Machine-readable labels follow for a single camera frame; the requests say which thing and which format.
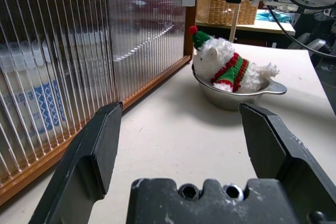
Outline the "wooden cabinet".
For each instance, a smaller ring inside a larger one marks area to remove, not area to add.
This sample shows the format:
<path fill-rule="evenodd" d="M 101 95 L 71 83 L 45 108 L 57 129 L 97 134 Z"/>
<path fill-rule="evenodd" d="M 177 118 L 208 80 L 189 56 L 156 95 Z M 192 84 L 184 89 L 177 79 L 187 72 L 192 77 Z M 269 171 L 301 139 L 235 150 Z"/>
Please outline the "wooden cabinet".
<path fill-rule="evenodd" d="M 108 3 L 108 21 L 109 21 L 109 0 L 107 1 L 107 3 Z M 157 79 L 155 79 L 154 81 L 149 83 L 147 86 L 145 86 L 145 88 L 143 88 L 142 90 L 137 92 L 135 95 L 133 95 L 132 97 L 130 97 L 129 99 L 127 99 L 125 101 L 121 101 L 126 106 L 132 105 L 135 101 L 137 101 L 139 98 L 143 97 L 152 88 L 154 88 L 156 85 L 158 85 L 163 80 L 168 78 L 179 67 L 183 66 L 185 63 L 187 63 L 191 59 L 192 49 L 191 49 L 191 44 L 189 42 L 189 39 L 187 38 L 187 35 L 186 35 L 186 27 L 187 27 L 187 25 L 193 23 L 194 17 L 195 17 L 195 15 L 194 15 L 195 14 L 195 9 L 192 8 L 192 7 L 185 7 L 185 8 L 186 8 L 186 14 L 185 14 L 185 29 L 184 29 L 184 51 L 183 51 L 184 56 L 183 56 L 182 60 L 177 62 L 168 71 L 166 71 L 161 76 L 159 76 Z M 109 35 L 110 35 L 110 39 L 111 39 L 110 24 L 109 24 Z M 114 65 L 113 65 L 113 55 L 112 55 L 113 99 L 110 103 L 119 101 L 118 100 L 118 94 L 117 94 L 117 84 L 116 84 L 115 73 L 116 73 L 116 70 L 115 70 Z M 36 178 L 38 178 L 41 174 L 43 174 L 45 171 L 47 171 L 49 168 L 51 168 L 56 162 L 58 162 L 61 159 L 61 157 L 62 157 L 65 149 L 67 148 L 69 142 L 76 136 L 76 134 L 73 135 L 68 140 L 66 140 L 65 142 L 61 143 L 53 151 L 49 152 L 46 156 L 44 156 L 42 159 L 40 159 L 37 163 L 32 165 L 29 169 L 20 173 L 14 180 L 12 180 L 9 184 L 7 184 L 3 189 L 0 189 L 0 206 L 3 205 L 4 203 L 6 203 L 7 201 L 9 201 L 11 198 L 13 198 L 18 192 L 20 192 L 27 185 L 29 185 Z"/>

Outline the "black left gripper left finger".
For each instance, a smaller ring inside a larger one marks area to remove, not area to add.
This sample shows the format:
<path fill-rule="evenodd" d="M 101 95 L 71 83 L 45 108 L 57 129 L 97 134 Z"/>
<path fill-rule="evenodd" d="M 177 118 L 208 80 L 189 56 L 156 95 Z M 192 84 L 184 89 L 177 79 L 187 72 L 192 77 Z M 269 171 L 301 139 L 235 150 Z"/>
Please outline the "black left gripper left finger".
<path fill-rule="evenodd" d="M 101 107 L 66 149 L 28 224 L 88 224 L 118 151 L 122 102 Z"/>

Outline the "grey chair base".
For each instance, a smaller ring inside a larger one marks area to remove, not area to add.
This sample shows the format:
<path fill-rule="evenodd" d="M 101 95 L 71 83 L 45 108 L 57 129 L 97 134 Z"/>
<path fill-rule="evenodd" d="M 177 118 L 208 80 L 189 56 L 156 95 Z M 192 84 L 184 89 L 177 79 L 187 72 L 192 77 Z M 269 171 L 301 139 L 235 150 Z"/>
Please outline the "grey chair base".
<path fill-rule="evenodd" d="M 315 39 L 310 41 L 310 33 L 304 33 L 302 35 L 300 35 L 297 40 L 301 43 L 303 43 L 304 45 L 306 45 L 307 47 L 314 49 L 316 51 L 319 52 L 323 52 L 325 54 L 329 54 L 331 52 L 331 48 L 330 46 L 327 44 L 327 42 L 323 39 Z M 304 49 L 304 47 L 300 46 L 299 44 L 297 44 L 296 42 L 292 42 L 287 49 Z M 308 51 L 309 56 L 313 55 L 313 52 Z"/>

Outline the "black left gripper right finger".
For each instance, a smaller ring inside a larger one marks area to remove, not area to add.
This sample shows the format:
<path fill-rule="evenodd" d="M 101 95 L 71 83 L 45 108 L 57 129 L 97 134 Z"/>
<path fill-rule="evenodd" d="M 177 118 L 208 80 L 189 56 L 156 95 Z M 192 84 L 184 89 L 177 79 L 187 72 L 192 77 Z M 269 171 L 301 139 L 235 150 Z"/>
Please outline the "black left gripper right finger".
<path fill-rule="evenodd" d="M 302 224 L 336 224 L 336 185 L 273 112 L 239 106 L 248 155 L 258 178 L 278 180 Z"/>

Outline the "white background table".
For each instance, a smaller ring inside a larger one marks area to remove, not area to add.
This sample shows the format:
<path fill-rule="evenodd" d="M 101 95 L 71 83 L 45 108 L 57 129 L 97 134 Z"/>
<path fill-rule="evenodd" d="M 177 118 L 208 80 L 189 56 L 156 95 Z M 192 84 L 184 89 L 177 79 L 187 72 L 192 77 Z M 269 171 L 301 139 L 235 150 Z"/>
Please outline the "white background table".
<path fill-rule="evenodd" d="M 198 19 L 195 25 L 209 35 L 229 39 L 231 25 L 210 25 Z M 255 46 L 266 46 L 287 40 L 287 36 L 276 22 L 268 20 L 255 20 L 253 25 L 237 25 L 234 36 L 236 43 Z"/>

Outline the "teal cloth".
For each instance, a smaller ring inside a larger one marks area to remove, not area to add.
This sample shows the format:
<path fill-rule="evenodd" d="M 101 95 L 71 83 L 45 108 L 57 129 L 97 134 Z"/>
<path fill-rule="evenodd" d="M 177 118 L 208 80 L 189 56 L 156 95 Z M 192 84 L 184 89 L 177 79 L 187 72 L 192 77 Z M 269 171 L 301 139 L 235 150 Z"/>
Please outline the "teal cloth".
<path fill-rule="evenodd" d="M 274 15 L 280 23 L 290 23 L 292 21 L 291 16 L 288 13 L 279 12 L 277 10 L 273 10 Z M 255 20 L 275 22 L 272 14 L 269 10 L 259 9 L 256 14 Z"/>

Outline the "wicker basket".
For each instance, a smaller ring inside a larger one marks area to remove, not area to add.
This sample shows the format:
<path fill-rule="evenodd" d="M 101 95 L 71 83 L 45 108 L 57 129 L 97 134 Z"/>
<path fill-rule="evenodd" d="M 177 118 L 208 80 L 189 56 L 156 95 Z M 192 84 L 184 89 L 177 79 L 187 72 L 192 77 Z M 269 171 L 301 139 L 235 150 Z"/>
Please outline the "wicker basket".
<path fill-rule="evenodd" d="M 209 25 L 231 25 L 236 5 L 226 0 L 197 0 L 196 19 Z M 258 6 L 251 6 L 250 1 L 242 0 L 238 14 L 238 25 L 253 25 Z"/>

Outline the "small metal bowl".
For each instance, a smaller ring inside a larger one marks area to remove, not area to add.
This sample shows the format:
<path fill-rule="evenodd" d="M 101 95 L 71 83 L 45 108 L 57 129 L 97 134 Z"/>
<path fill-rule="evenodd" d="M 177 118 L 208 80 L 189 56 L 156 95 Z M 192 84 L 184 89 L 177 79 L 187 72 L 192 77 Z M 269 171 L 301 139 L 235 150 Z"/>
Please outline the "small metal bowl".
<path fill-rule="evenodd" d="M 286 86 L 267 78 L 262 88 L 254 93 L 230 93 L 216 89 L 210 82 L 201 79 L 195 73 L 194 65 L 192 65 L 192 72 L 204 97 L 213 105 L 227 111 L 237 111 L 241 103 L 256 104 L 263 94 L 283 95 L 287 92 Z"/>

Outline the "white bottle blue label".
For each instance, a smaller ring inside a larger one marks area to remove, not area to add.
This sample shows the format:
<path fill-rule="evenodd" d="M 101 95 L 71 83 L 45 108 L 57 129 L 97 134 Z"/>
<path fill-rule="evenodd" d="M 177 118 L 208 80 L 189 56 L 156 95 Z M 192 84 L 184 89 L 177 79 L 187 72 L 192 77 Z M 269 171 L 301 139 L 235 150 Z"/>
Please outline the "white bottle blue label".
<path fill-rule="evenodd" d="M 50 54 L 44 51 L 38 40 L 28 44 L 28 54 L 25 56 L 28 73 L 32 79 L 35 96 L 43 121 L 43 127 L 50 138 L 61 134 L 60 114 L 55 105 L 53 87 L 49 81 L 48 64 Z"/>
<path fill-rule="evenodd" d="M 23 128 L 27 130 L 30 140 L 32 142 L 35 142 L 36 132 L 34 130 L 34 126 L 27 110 L 25 95 L 19 85 L 17 68 L 14 64 L 13 55 L 8 47 L 4 44 L 0 44 L 0 59 L 2 62 L 3 70 L 7 74 L 10 86 L 12 87 L 12 91 L 14 93 L 14 99 L 16 101 L 15 106 L 19 109 L 22 119 L 24 121 L 25 126 L 23 126 Z"/>

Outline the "light wooden post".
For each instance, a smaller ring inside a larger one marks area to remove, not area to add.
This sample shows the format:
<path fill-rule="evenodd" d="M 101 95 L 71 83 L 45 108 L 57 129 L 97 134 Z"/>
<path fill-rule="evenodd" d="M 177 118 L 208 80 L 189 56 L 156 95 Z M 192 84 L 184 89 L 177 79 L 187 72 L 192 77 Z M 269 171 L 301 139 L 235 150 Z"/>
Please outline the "light wooden post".
<path fill-rule="evenodd" d="M 230 35 L 229 35 L 229 41 L 231 43 L 234 42 L 235 40 L 235 32 L 236 32 L 236 27 L 237 27 L 237 22 L 239 18 L 239 11 L 240 11 L 240 4 L 235 5 L 235 10 L 234 10 L 234 15 L 233 15 L 233 21 L 230 29 Z"/>

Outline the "white plush toy knit sweater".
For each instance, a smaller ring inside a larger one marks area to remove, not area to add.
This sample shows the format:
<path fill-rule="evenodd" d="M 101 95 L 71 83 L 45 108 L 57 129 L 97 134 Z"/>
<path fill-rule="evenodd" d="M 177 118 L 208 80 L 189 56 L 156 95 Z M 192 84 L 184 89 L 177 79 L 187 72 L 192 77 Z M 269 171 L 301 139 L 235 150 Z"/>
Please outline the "white plush toy knit sweater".
<path fill-rule="evenodd" d="M 253 93 L 261 89 L 265 80 L 280 74 L 271 63 L 259 66 L 243 58 L 233 44 L 224 38 L 215 38 L 191 26 L 197 55 L 193 59 L 194 72 L 219 90 L 230 93 Z"/>

